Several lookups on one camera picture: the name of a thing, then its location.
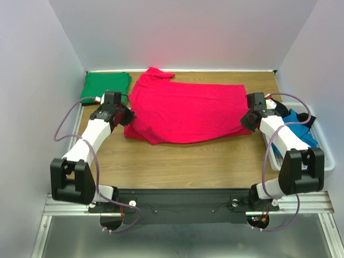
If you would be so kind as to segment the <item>pink red t shirt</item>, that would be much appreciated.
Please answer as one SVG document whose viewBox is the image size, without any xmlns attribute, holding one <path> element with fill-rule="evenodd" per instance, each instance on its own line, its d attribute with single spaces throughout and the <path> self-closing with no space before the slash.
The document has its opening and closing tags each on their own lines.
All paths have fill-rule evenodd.
<svg viewBox="0 0 344 258">
<path fill-rule="evenodd" d="M 252 133 L 240 123 L 248 111 L 244 85 L 175 82 L 174 76 L 154 67 L 141 74 L 129 96 L 135 119 L 124 128 L 126 138 L 192 144 Z"/>
</svg>

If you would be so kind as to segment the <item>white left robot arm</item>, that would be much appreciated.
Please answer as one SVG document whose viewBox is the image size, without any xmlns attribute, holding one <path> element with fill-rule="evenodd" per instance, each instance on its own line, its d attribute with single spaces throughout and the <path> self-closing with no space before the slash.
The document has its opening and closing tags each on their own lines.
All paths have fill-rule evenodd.
<svg viewBox="0 0 344 258">
<path fill-rule="evenodd" d="M 100 184 L 100 169 L 96 154 L 113 130 L 129 125 L 135 113 L 122 101 L 126 95 L 107 90 L 92 100 L 99 107 L 90 115 L 81 135 L 73 134 L 74 146 L 50 164 L 51 191 L 54 200 L 85 204 L 101 203 L 109 212 L 119 208 L 118 190 Z"/>
</svg>

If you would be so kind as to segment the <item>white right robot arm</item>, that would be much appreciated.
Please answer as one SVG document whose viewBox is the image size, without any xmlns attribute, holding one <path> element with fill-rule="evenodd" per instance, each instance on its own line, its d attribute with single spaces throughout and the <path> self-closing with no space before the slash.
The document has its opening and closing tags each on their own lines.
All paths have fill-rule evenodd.
<svg viewBox="0 0 344 258">
<path fill-rule="evenodd" d="M 259 210 L 274 199 L 293 194 L 319 192 L 324 187 L 325 154 L 321 148 L 312 148 L 291 130 L 299 121 L 284 122 L 271 95 L 262 92 L 248 94 L 248 112 L 240 123 L 254 132 L 259 130 L 269 138 L 267 148 L 274 145 L 283 158 L 278 177 L 263 179 L 251 186 L 247 203 Z"/>
</svg>

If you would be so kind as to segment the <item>folded green t shirt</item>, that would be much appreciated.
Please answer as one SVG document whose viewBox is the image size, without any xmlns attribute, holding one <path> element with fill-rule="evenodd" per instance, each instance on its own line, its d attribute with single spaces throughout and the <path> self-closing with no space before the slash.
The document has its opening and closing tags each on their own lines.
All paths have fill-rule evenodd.
<svg viewBox="0 0 344 258">
<path fill-rule="evenodd" d="M 102 97 L 107 90 L 121 92 L 122 102 L 126 103 L 126 94 L 131 84 L 128 73 L 87 73 L 80 98 Z"/>
</svg>

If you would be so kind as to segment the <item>black t shirt in basket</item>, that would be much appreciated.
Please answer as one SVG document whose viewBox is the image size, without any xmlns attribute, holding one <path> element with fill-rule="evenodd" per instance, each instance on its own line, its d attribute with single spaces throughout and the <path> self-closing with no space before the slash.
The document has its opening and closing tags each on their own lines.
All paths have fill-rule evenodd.
<svg viewBox="0 0 344 258">
<path fill-rule="evenodd" d="M 297 113 L 293 109 L 288 109 L 284 104 L 281 102 L 274 100 L 277 103 L 276 111 L 281 115 L 283 118 L 283 121 L 285 123 L 291 123 L 291 122 L 304 122 L 307 121 L 309 114 L 308 113 Z M 288 125 L 293 130 L 302 130 L 302 131 L 308 131 L 313 123 L 315 122 L 316 117 L 311 116 L 310 120 L 306 124 L 291 124 Z"/>
</svg>

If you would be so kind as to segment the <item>blue t shirt in basket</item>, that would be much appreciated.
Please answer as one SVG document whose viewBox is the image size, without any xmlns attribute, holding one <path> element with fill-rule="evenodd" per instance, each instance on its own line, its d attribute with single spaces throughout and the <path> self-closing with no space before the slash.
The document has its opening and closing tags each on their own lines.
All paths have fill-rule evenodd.
<svg viewBox="0 0 344 258">
<path fill-rule="evenodd" d="M 308 113 L 297 113 L 293 109 L 287 110 L 287 115 L 279 115 L 284 123 L 293 123 L 288 125 L 288 128 L 304 143 L 309 145 L 311 148 L 317 148 L 318 142 L 311 135 L 310 128 L 315 122 L 316 117 L 311 116 L 311 119 L 306 124 L 295 124 L 296 122 L 304 122 L 308 119 Z"/>
</svg>

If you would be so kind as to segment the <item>white plastic laundry basket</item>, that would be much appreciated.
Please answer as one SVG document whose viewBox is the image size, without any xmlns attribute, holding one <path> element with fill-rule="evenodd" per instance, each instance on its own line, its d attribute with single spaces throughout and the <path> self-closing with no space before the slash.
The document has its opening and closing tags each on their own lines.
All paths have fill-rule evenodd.
<svg viewBox="0 0 344 258">
<path fill-rule="evenodd" d="M 306 108 L 300 102 L 283 102 L 283 104 L 288 109 L 293 109 L 296 113 L 304 113 L 307 112 Z M 309 133 L 312 137 L 317 141 L 318 148 L 321 148 L 324 152 L 325 163 L 324 163 L 324 170 L 325 171 L 332 171 L 335 168 L 335 162 L 333 159 L 333 155 L 330 151 L 330 148 L 326 142 L 324 134 L 321 130 L 320 124 L 318 119 L 315 120 L 311 128 L 309 129 Z M 272 148 L 269 149 L 268 152 L 268 161 L 270 162 L 271 168 L 274 171 L 279 171 L 281 169 L 281 165 L 283 163 L 283 157 L 279 155 L 276 151 Z"/>
</svg>

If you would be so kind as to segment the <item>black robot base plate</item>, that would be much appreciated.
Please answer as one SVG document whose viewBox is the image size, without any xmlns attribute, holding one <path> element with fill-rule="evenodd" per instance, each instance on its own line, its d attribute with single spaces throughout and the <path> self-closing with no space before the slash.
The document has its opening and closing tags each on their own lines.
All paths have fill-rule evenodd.
<svg viewBox="0 0 344 258">
<path fill-rule="evenodd" d="M 249 201 L 249 189 L 119 189 L 121 203 L 135 201 L 141 210 L 120 208 L 112 203 L 92 204 L 88 211 L 100 215 L 102 222 L 131 224 L 245 224 L 247 215 L 264 210 L 278 211 L 269 200 Z"/>
</svg>

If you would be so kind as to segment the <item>aluminium frame rail right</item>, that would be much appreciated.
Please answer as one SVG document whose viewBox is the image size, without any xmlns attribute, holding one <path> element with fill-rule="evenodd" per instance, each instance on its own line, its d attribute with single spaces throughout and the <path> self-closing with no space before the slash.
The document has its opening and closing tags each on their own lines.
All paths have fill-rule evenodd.
<svg viewBox="0 0 344 258">
<path fill-rule="evenodd" d="M 299 214 L 317 214 L 331 257 L 343 257 L 343 242 L 334 219 L 334 208 L 328 192 L 299 194 Z"/>
</svg>

